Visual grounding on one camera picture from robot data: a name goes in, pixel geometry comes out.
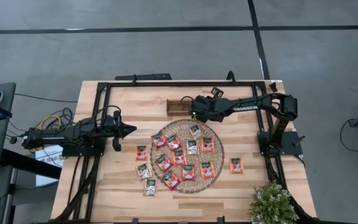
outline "round wicker tray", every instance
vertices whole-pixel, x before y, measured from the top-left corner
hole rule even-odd
[[[199,154],[198,155],[187,154],[187,140],[193,140],[193,136],[190,133],[190,127],[192,127],[195,124],[197,124],[198,127],[200,128],[203,137],[214,138],[214,149],[215,149],[214,152],[202,152],[201,139],[199,139],[197,140]],[[182,148],[186,152],[187,164],[195,165],[196,179],[190,181],[182,181],[175,188],[175,190],[186,194],[192,194],[205,190],[209,186],[211,186],[211,184],[218,178],[219,174],[221,173],[223,168],[223,162],[224,162],[223,145],[218,135],[216,135],[216,133],[204,123],[194,121],[191,119],[181,119],[178,121],[174,121],[166,125],[163,129],[161,129],[160,132],[162,132],[166,138],[176,134],[182,144]],[[155,164],[154,161],[156,161],[156,159],[162,154],[166,154],[167,157],[169,157],[169,159],[173,161],[172,152],[168,146],[165,146],[160,149],[156,149],[155,145],[152,144],[150,150],[150,163],[154,171],[154,174],[160,180],[162,179],[164,173],[161,171],[159,166]],[[200,164],[202,162],[208,162],[208,161],[213,162],[216,176],[215,178],[203,179],[201,176]],[[177,175],[177,177],[181,178],[182,166],[173,166],[170,170],[172,170],[175,173],[175,175]]]

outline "wooden table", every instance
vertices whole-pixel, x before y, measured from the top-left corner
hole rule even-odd
[[[83,82],[75,113],[76,122],[91,116],[97,84],[98,82]],[[224,91],[223,97],[229,99],[252,96],[251,88],[246,86],[219,88]],[[284,93],[283,83],[278,82],[277,88],[279,92]],[[211,89],[212,87],[206,86],[111,89],[110,105],[119,106],[122,109],[123,122],[137,126],[137,131],[121,140],[121,152],[114,151],[112,139],[107,141],[106,151],[99,165],[92,222],[130,222],[134,217],[139,218],[140,222],[215,222],[216,217],[223,215],[226,221],[249,220],[248,208],[252,202],[250,195],[254,191],[253,186],[264,185],[267,182],[265,162],[260,155],[257,142],[259,127],[255,111],[234,113],[222,123],[206,123],[220,137],[225,152],[223,170],[210,188],[197,194],[181,194],[170,191],[158,182],[158,197],[144,197],[144,182],[139,181],[135,172],[135,166],[142,163],[134,160],[135,146],[151,145],[151,135],[166,124],[185,118],[167,116],[166,99],[179,100],[184,95],[210,95]],[[109,108],[108,114],[112,114],[113,111],[114,108]],[[265,113],[262,114],[265,127],[268,127]],[[230,174],[228,158],[231,157],[243,159],[244,174]],[[294,156],[282,156],[282,161],[289,191],[303,209],[315,217],[316,212],[303,164]],[[70,157],[64,162],[51,218],[57,217],[67,205],[75,162],[75,157]],[[80,169],[81,165],[76,172],[73,194],[78,187]],[[87,195],[83,197],[80,218],[85,215],[86,200]]]

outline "yellow cable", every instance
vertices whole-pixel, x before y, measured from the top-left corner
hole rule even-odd
[[[44,122],[45,122],[46,120],[50,119],[50,118],[57,118],[57,119],[59,120],[59,127],[58,127],[58,129],[61,128],[61,126],[62,126],[62,120],[60,119],[60,117],[57,116],[57,115],[50,115],[50,116],[46,117],[45,119],[43,119],[43,120],[41,121],[41,123],[40,123],[40,129],[41,129],[41,130],[42,130],[42,125],[44,124]],[[42,149],[44,149],[44,147],[35,148],[36,151],[42,150]]]

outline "potted plant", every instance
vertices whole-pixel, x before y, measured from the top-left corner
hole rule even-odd
[[[254,187],[254,190],[254,201],[250,205],[250,217],[253,222],[290,224],[298,219],[290,204],[290,193],[275,181],[265,186]]]

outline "small packet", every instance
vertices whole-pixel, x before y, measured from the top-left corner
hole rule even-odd
[[[168,141],[168,146],[171,149],[171,151],[175,151],[175,150],[181,148],[181,143],[180,143],[178,136],[176,134],[169,137],[167,139],[167,141]]]
[[[183,149],[177,149],[173,151],[172,157],[173,157],[173,165],[175,166],[187,164],[186,154],[183,152]]]
[[[195,180],[196,172],[194,165],[184,165],[181,170],[181,178],[182,180]]]
[[[201,145],[202,145],[203,152],[214,152],[215,151],[213,138],[202,138]]]
[[[193,136],[194,140],[201,138],[202,133],[197,125],[190,127],[190,132],[191,132],[191,135]]]
[[[152,173],[147,164],[142,164],[136,167],[137,175],[140,181],[148,179],[152,176]]]
[[[146,180],[146,183],[144,185],[143,195],[154,196],[154,197],[157,196],[157,183],[155,182],[155,180],[150,180],[150,179]]]
[[[200,169],[203,179],[215,177],[214,164],[212,161],[202,162],[200,164]]]
[[[157,149],[164,147],[167,145],[167,140],[165,140],[164,136],[162,135],[162,133],[158,133],[156,135],[152,136],[152,140],[155,144],[155,147]]]
[[[243,174],[244,167],[242,166],[241,158],[233,158],[229,160],[230,162],[230,173],[231,174]]]
[[[180,179],[172,172],[172,170],[168,171],[162,179],[170,190],[175,189],[175,187],[180,184]]]
[[[173,166],[173,163],[171,162],[171,160],[168,159],[167,155],[165,154],[162,154],[154,162],[161,168],[162,172],[166,172]]]
[[[198,146],[195,140],[187,141],[187,154],[188,155],[197,155],[198,154]]]
[[[135,161],[147,161],[148,146],[136,146]]]

